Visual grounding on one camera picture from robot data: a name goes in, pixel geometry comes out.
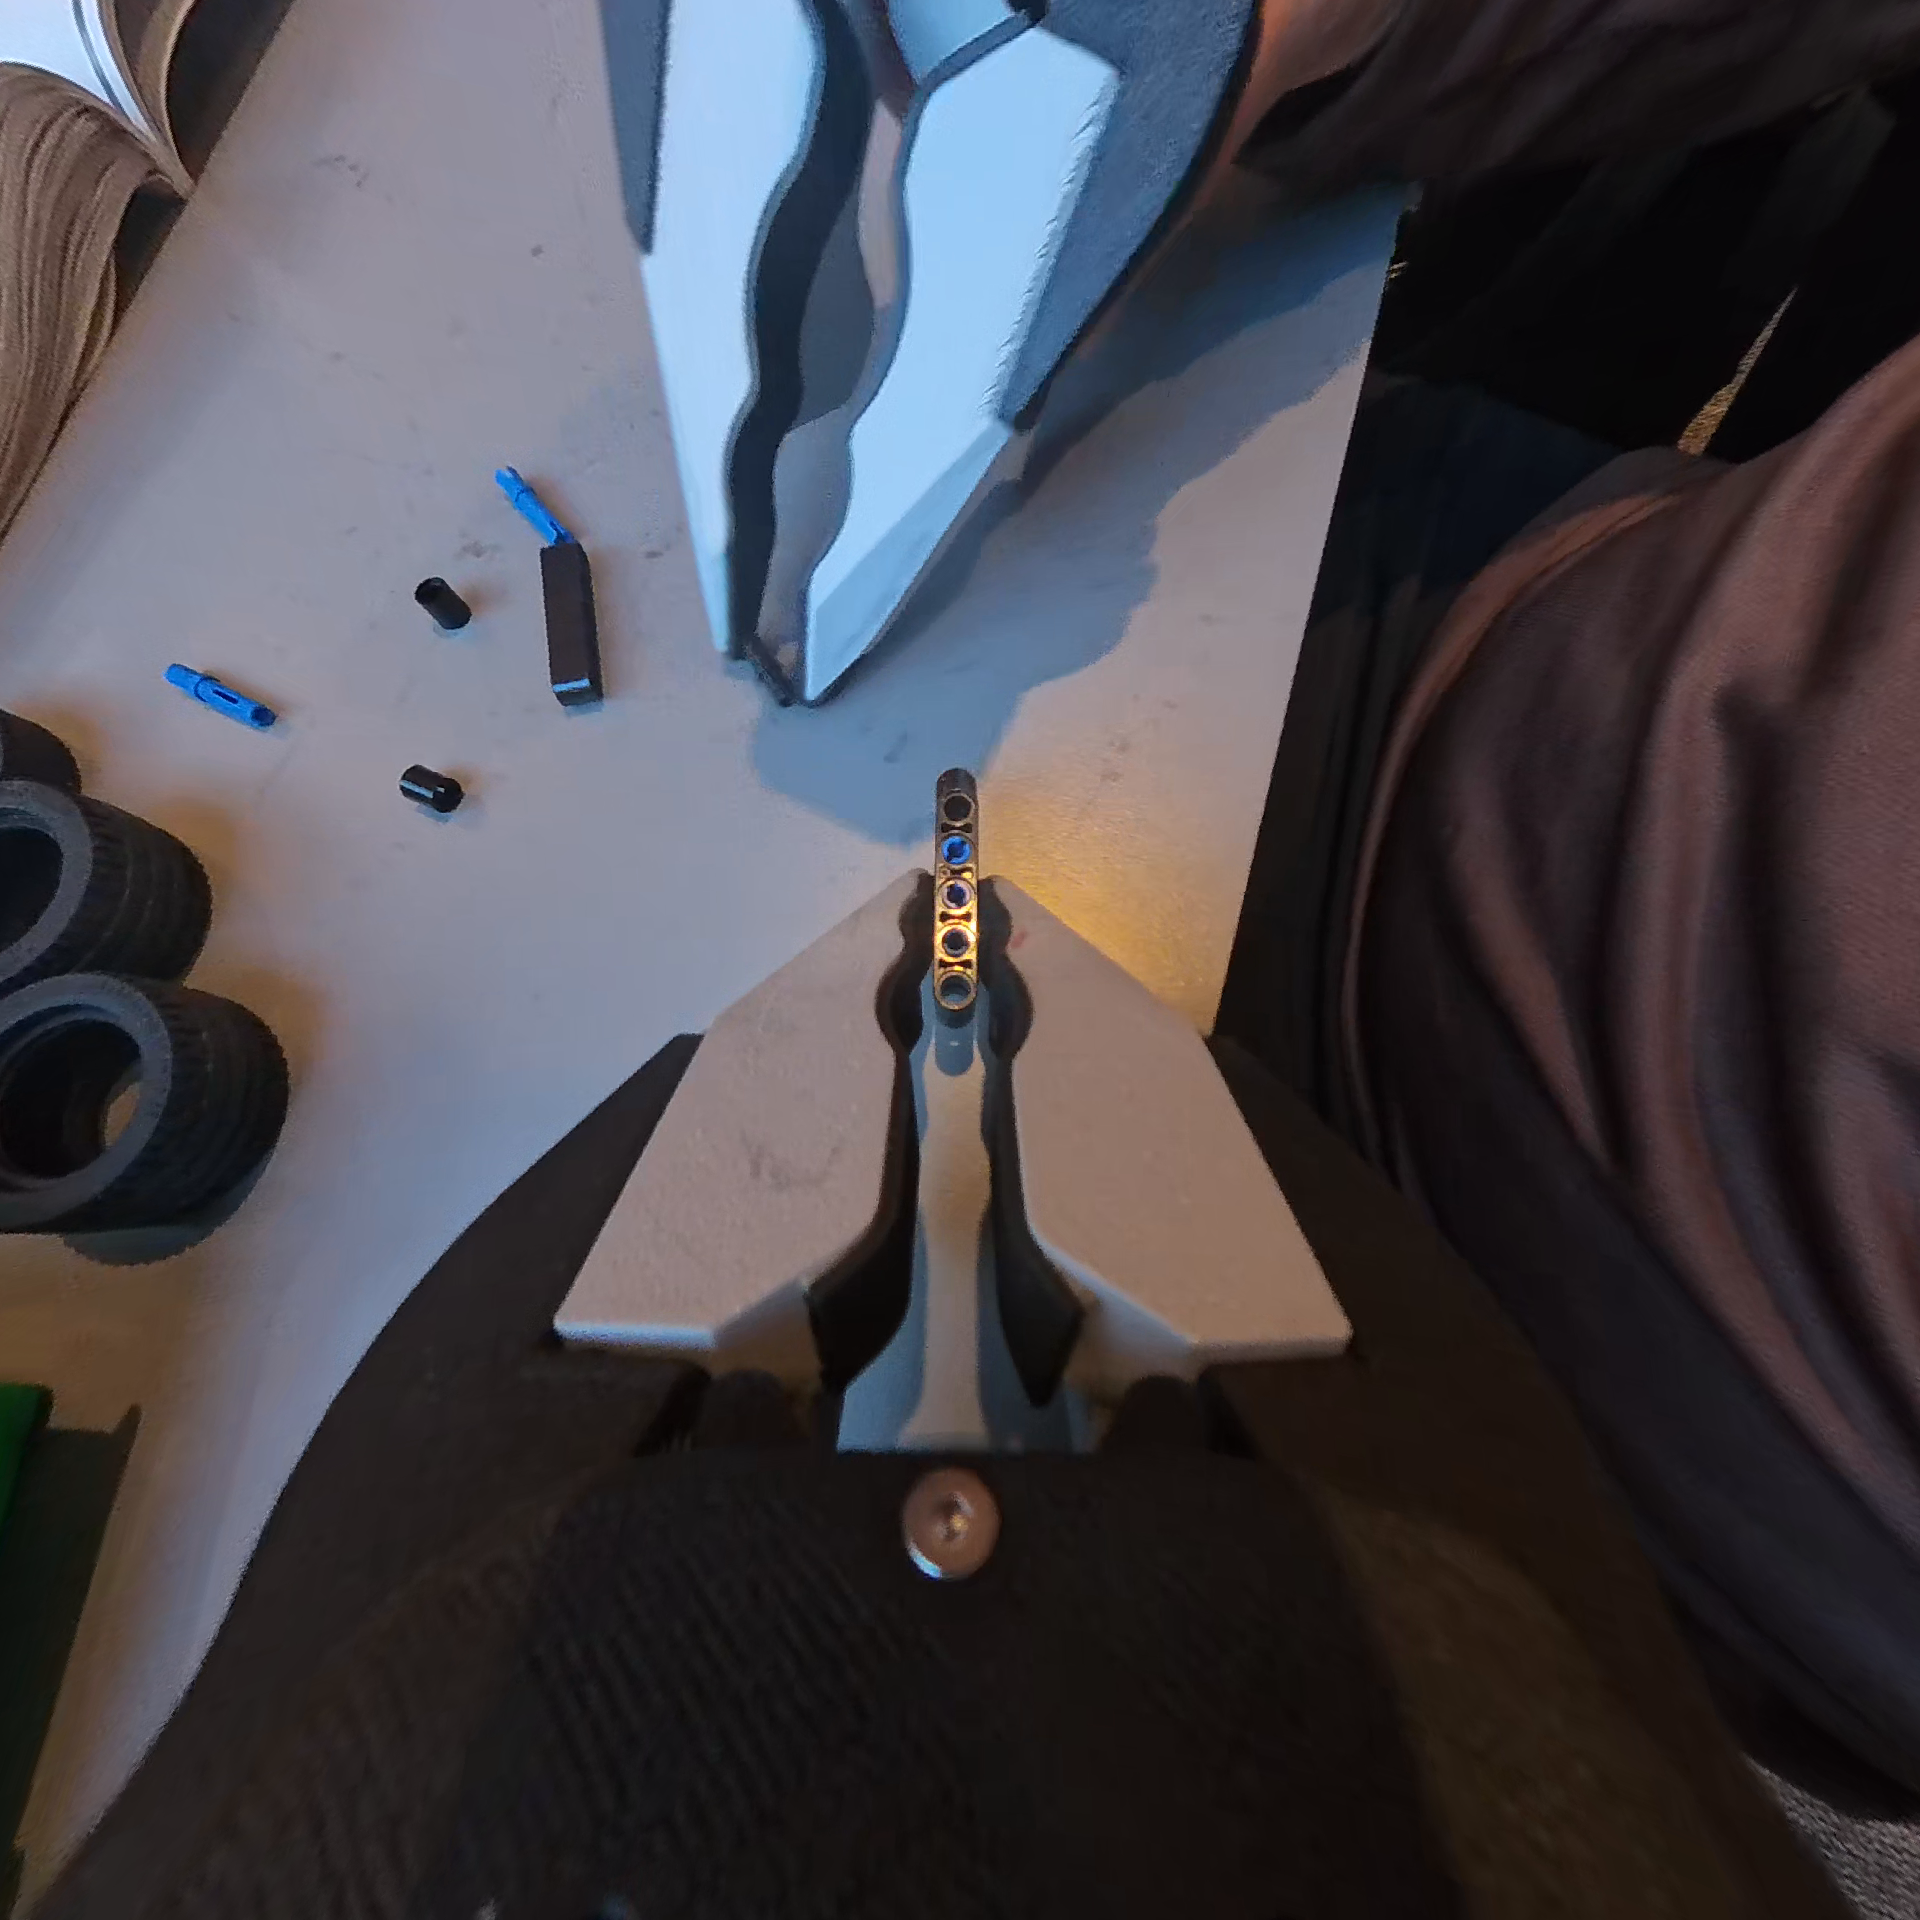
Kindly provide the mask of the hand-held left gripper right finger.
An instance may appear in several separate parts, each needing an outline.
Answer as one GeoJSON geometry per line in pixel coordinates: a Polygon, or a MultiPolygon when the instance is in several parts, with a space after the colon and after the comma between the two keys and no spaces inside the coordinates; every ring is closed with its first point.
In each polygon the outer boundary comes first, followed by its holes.
{"type": "Polygon", "coordinates": [[[1011,879],[984,887],[980,983],[997,1311],[1027,1403],[1347,1352],[1197,1029],[1011,879]]]}

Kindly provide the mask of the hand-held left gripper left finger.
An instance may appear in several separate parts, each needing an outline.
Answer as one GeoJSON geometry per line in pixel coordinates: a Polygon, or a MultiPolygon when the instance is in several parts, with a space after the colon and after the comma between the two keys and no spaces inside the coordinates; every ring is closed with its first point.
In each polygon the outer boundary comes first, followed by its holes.
{"type": "Polygon", "coordinates": [[[698,1038],[556,1314],[586,1352],[770,1376],[841,1442],[914,1289],[921,874],[698,1038]]]}

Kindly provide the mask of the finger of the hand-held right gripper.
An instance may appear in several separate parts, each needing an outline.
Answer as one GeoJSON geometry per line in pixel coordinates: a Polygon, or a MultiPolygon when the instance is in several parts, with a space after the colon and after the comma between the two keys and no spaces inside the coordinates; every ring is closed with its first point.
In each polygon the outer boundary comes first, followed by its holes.
{"type": "Polygon", "coordinates": [[[849,505],[808,577],[797,703],[896,623],[1015,454],[1018,355],[1117,93],[1107,58],[949,58],[917,88],[904,287],[849,430],[849,505]]]}
{"type": "Polygon", "coordinates": [[[858,11],[637,2],[637,251],[713,646],[760,641],[803,319],[874,119],[858,11]]]}

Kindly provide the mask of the long black brick beam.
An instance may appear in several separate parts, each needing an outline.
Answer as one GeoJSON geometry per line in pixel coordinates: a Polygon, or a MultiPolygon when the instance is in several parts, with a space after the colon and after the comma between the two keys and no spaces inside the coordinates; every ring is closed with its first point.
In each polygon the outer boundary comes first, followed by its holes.
{"type": "Polygon", "coordinates": [[[932,946],[931,946],[931,989],[939,1019],[947,1023],[968,1023],[973,1016],[978,995],[978,851],[980,851],[980,805],[976,793],[976,776],[964,768],[951,768],[939,774],[932,802],[932,946]],[[976,849],[972,867],[954,871],[941,858],[941,841],[949,833],[964,833],[976,849]],[[973,885],[973,909],[964,915],[945,912],[941,889],[949,879],[960,877],[973,885]],[[951,960],[941,950],[941,935],[949,925],[970,925],[976,935],[973,950],[963,960],[951,960]]]}

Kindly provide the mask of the green plastic bin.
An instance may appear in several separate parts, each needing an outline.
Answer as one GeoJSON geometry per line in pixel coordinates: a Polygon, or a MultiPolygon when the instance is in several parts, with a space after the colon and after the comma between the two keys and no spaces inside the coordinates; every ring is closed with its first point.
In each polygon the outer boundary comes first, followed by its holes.
{"type": "Polygon", "coordinates": [[[129,1408],[96,1431],[61,1429],[53,1414],[48,1386],[5,1384],[3,1790],[11,1818],[31,1795],[141,1418],[129,1408]]]}

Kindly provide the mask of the white desk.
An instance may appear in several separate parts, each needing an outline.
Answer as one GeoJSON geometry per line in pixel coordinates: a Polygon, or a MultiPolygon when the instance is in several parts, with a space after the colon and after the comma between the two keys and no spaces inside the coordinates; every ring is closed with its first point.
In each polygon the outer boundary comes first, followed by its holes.
{"type": "Polygon", "coordinates": [[[141,1418],[16,1822],[16,1914],[155,1738],[405,1291],[671,1038],[928,841],[1211,1025],[1401,200],[1195,222],[1050,398],[917,623],[816,711],[712,646],[595,3],[292,3],[5,539],[5,706],[180,833],[195,978],[292,1066],[276,1153],[151,1264],[5,1238],[5,1370],[141,1418]],[[547,677],[541,539],[607,696],[547,677]],[[473,609],[416,606],[445,577],[473,609]],[[186,662],[276,711],[251,731],[186,662]],[[408,766],[463,779],[440,818],[408,766]]]}

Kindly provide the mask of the black brick beam with holes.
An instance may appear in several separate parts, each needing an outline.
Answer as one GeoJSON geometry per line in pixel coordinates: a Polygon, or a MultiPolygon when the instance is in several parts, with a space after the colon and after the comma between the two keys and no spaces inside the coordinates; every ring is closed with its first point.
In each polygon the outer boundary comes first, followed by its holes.
{"type": "Polygon", "coordinates": [[[607,696],[592,565],[572,539],[541,546],[547,677],[557,703],[595,706],[607,696]]]}

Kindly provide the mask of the person's brown sweater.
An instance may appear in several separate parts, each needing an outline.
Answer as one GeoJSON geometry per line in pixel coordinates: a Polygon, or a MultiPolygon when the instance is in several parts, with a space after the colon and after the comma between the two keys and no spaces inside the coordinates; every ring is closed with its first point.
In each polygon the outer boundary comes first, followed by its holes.
{"type": "Polygon", "coordinates": [[[1580,475],[1445,609],[1361,838],[1361,1135],[1671,1594],[1919,1757],[1919,355],[1580,475]]]}

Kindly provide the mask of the open instruction booklet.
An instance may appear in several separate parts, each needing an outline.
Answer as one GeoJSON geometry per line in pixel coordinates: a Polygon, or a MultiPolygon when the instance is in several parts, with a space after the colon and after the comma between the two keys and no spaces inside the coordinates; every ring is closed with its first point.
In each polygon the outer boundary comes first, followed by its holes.
{"type": "Polygon", "coordinates": [[[3,3],[5,527],[285,11],[285,2],[3,3]]]}

